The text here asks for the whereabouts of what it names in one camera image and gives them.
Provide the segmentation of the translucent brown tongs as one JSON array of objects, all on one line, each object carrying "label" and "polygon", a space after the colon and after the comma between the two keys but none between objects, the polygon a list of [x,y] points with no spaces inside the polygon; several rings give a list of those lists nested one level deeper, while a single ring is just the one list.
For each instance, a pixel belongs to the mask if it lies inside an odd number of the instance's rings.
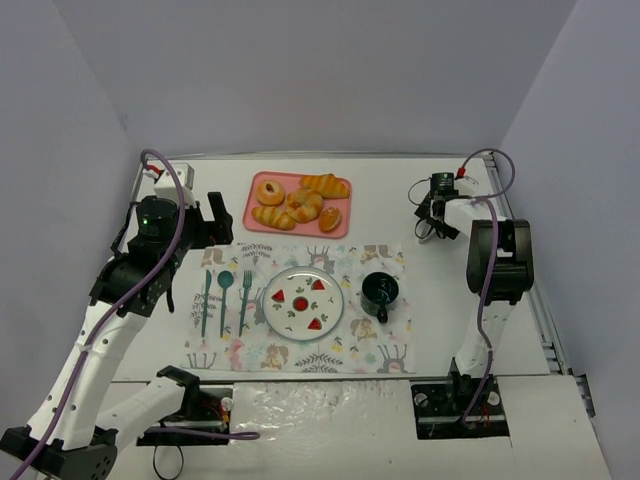
[{"label": "translucent brown tongs", "polygon": [[419,244],[425,244],[431,240],[455,240],[459,231],[441,219],[426,218],[417,221],[414,235]]}]

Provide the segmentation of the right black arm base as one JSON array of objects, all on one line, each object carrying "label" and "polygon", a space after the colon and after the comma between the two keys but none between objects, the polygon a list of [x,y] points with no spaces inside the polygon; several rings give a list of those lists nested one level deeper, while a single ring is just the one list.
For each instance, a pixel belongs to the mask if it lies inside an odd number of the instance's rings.
[{"label": "right black arm base", "polygon": [[509,425],[497,382],[490,378],[474,407],[462,421],[476,388],[469,395],[454,392],[448,383],[411,385],[414,423],[418,440],[508,438]]}]

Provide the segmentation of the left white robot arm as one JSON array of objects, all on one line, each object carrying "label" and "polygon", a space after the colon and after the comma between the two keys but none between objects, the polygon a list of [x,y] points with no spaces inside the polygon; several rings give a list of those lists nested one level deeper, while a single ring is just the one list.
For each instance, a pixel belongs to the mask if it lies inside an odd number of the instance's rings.
[{"label": "left white robot arm", "polygon": [[90,291],[78,338],[54,386],[24,426],[1,437],[2,452],[57,479],[104,479],[117,454],[154,423],[189,410],[200,380],[163,368],[140,394],[113,410],[102,401],[124,354],[172,283],[186,253],[233,240],[233,218],[218,192],[207,195],[213,220],[204,220],[185,191],[149,195],[131,216],[138,232],[111,258]]}]

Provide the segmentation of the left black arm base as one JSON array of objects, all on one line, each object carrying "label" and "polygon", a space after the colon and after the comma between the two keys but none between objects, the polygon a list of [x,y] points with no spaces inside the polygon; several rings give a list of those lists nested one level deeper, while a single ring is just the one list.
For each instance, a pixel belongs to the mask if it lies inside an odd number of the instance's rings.
[{"label": "left black arm base", "polygon": [[[228,435],[230,433],[231,414],[226,406],[232,408],[233,390],[229,387],[204,388],[188,406],[174,414],[164,417],[154,425],[158,429],[190,429],[209,433]],[[207,438],[185,433],[155,432],[139,437],[136,447],[160,446],[223,446],[228,445],[226,438]]]}]

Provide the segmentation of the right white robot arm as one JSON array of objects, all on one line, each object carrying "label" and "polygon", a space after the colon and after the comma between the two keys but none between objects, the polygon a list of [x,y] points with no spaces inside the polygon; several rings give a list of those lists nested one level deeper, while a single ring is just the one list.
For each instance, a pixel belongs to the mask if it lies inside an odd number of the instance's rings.
[{"label": "right white robot arm", "polygon": [[428,182],[415,216],[429,233],[468,239],[466,284],[478,297],[452,366],[462,377],[486,380],[507,320],[534,283],[530,224],[500,215],[490,196],[464,193],[454,173],[435,173]]}]

